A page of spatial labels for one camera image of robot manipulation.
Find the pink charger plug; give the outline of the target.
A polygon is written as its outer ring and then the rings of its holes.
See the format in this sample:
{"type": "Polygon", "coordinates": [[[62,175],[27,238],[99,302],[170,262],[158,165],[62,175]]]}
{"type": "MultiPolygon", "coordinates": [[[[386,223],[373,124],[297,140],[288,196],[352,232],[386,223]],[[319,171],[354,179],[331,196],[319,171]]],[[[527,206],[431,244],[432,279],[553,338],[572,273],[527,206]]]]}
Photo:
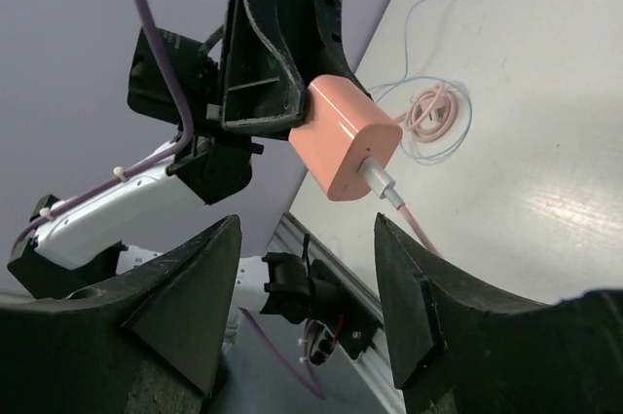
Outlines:
{"type": "Polygon", "coordinates": [[[288,142],[328,200],[354,201],[370,192],[359,174],[366,159],[386,166],[402,130],[350,79],[320,75],[308,87],[310,109],[288,142]]]}

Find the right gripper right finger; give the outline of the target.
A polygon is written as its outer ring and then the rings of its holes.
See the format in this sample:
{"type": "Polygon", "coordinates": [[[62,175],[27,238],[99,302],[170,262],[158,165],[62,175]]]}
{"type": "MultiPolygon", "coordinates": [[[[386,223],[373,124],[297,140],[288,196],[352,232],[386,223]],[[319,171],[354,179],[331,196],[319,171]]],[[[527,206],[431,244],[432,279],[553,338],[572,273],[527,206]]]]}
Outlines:
{"type": "Polygon", "coordinates": [[[483,282],[383,215],[375,266],[394,386],[410,413],[618,413],[622,293],[554,305],[483,282]]]}

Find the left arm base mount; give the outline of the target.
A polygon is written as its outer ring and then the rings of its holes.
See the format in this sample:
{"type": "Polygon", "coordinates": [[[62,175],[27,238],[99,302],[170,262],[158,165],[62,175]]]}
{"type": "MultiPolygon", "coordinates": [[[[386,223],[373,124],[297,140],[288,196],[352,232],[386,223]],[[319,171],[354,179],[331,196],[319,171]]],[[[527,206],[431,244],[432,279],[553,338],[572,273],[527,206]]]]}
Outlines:
{"type": "Polygon", "coordinates": [[[269,252],[261,258],[269,280],[262,284],[268,299],[260,313],[302,323],[305,358],[313,365],[323,364],[339,348],[357,359],[374,346],[381,322],[326,264],[310,259],[310,240],[304,237],[301,255],[269,252]]]}

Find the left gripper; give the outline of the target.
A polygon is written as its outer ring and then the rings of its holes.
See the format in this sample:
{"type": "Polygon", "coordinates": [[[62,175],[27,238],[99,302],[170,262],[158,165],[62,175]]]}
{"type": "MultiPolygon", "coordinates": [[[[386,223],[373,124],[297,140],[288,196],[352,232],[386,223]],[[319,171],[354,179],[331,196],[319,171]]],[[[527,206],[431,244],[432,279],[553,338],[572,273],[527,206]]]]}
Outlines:
{"type": "MultiPolygon", "coordinates": [[[[235,0],[227,30],[222,79],[222,126],[210,115],[218,101],[218,63],[209,52],[223,38],[219,26],[203,42],[160,28],[166,54],[193,121],[190,143],[165,168],[207,205],[244,189],[252,178],[252,157],[264,146],[245,134],[289,130],[303,119],[304,79],[290,48],[306,0],[235,0]]],[[[342,0],[313,0],[319,50],[314,76],[345,77],[371,97],[352,70],[343,46],[342,0]]],[[[128,75],[128,107],[143,116],[182,125],[147,37],[137,38],[128,75]]]]}

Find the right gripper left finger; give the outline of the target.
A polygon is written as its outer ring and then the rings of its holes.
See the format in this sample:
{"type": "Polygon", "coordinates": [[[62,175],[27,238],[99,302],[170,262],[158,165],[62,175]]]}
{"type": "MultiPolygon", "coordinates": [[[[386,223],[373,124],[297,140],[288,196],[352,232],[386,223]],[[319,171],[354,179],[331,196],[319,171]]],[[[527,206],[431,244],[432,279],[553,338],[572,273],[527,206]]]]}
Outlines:
{"type": "Polygon", "coordinates": [[[230,215],[63,299],[1,307],[5,413],[199,413],[220,360],[241,247],[230,215]]]}

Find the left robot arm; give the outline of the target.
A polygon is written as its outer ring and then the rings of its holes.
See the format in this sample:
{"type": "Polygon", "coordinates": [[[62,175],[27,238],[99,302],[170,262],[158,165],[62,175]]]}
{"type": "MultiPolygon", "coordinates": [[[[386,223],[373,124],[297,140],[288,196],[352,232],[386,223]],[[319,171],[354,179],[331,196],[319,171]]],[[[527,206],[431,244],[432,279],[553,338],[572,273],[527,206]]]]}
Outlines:
{"type": "Polygon", "coordinates": [[[343,0],[229,0],[204,41],[157,27],[136,2],[128,105],[176,134],[88,193],[40,201],[9,261],[37,298],[111,277],[125,237],[149,219],[240,192],[269,139],[286,141],[331,200],[367,192],[357,172],[375,106],[344,53],[343,0]]]}

